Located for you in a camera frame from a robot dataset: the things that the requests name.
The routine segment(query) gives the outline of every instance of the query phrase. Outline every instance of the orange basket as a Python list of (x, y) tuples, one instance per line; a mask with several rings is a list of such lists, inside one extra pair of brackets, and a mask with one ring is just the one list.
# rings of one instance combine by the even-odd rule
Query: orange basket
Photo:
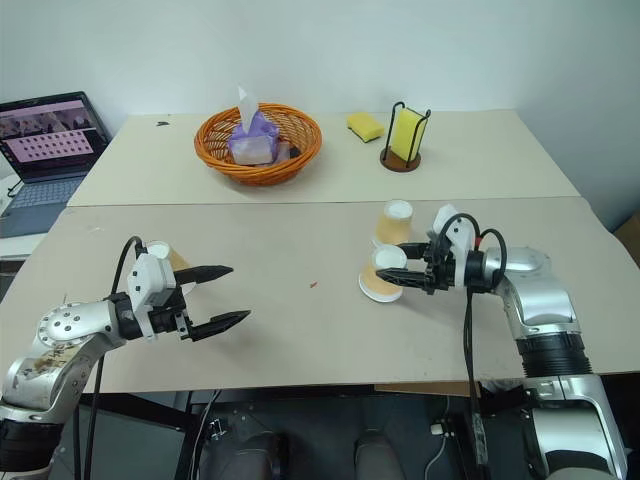
[(297, 147), (300, 155), (267, 167), (237, 165), (227, 146), (233, 128), (240, 123), (240, 111), (234, 107), (202, 124), (193, 140), (198, 156), (210, 167), (245, 185), (275, 185), (297, 175), (320, 150), (320, 127), (308, 115), (286, 105), (261, 103), (260, 111), (280, 128), (280, 140)]

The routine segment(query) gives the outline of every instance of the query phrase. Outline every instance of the white table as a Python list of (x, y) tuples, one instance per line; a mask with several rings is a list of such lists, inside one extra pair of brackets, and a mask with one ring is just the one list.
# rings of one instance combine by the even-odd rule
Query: white table
[[(386, 115), (378, 115), (388, 125)], [(247, 187), (207, 167), (193, 138), (206, 115), (131, 116), (82, 182), (70, 206), (364, 202), (390, 198), (578, 196), (558, 166), (509, 110), (435, 112), (422, 165), (394, 173), (380, 165), (386, 137), (364, 144), (346, 114), (313, 115), (323, 145), (289, 182)], [(166, 126), (156, 126), (158, 122)]]
[[(500, 229), (509, 245), (551, 256), (595, 371), (640, 369), (640, 322), (632, 314), (640, 270), (585, 200), (454, 203), (481, 226)], [(420, 240), (442, 202), (413, 204), (412, 239)], [(122, 244), (139, 234), (171, 243), (193, 265), (235, 269), (187, 296), (194, 322), (232, 310), (252, 314), (200, 342), (162, 334), (157, 343), (137, 340), (109, 353), (106, 392), (464, 381), (463, 292), (407, 290), (383, 305), (358, 288), (381, 209), (377, 202), (67, 208), (0, 304), (0, 370), (25, 351), (50, 308), (65, 298), (103, 298)], [(477, 378), (522, 376), (497, 297), (474, 299), (474, 339)]]
[[(16, 184), (20, 177), (9, 175), (0, 180), (0, 213), (4, 212), (11, 199), (7, 196), (7, 189)], [(18, 193), (22, 188), (20, 184), (14, 190)], [(22, 235), (19, 237), (0, 238), (0, 260), (24, 260), (33, 253), (36, 247), (42, 242), (46, 233), (36, 235)]]

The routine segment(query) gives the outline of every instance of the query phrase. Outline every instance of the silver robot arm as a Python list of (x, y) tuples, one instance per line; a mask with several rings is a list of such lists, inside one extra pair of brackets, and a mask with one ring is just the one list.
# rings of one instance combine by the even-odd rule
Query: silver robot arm
[(127, 340), (177, 331), (201, 340), (231, 328), (250, 312), (230, 312), (194, 326), (180, 286), (233, 271), (223, 266), (173, 272), (167, 259), (136, 248), (129, 293), (68, 303), (45, 314), (25, 357), (10, 367), (0, 398), (0, 480), (46, 479), (62, 428), (77, 406), (94, 364)]
[[(500, 296), (526, 374), (523, 433), (532, 474), (560, 478), (571, 468), (587, 468), (624, 480), (627, 459), (618, 427), (549, 257), (530, 248), (508, 248), (503, 275), (496, 277), (502, 273), (501, 250), (480, 251), (472, 222), (457, 214), (452, 206), (443, 207), (430, 232), (433, 241), (399, 245), (408, 258), (427, 263), (425, 272), (386, 269), (378, 276), (429, 294), (467, 287)], [(452, 217), (455, 222), (448, 222)], [(443, 240), (440, 232), (447, 223)]]

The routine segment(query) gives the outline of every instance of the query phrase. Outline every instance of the white wall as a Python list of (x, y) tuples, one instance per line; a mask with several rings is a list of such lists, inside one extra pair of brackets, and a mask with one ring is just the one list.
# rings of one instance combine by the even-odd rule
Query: white wall
[(608, 227), (640, 207), (640, 2), (0, 0), (0, 100), (214, 112), (517, 108)]

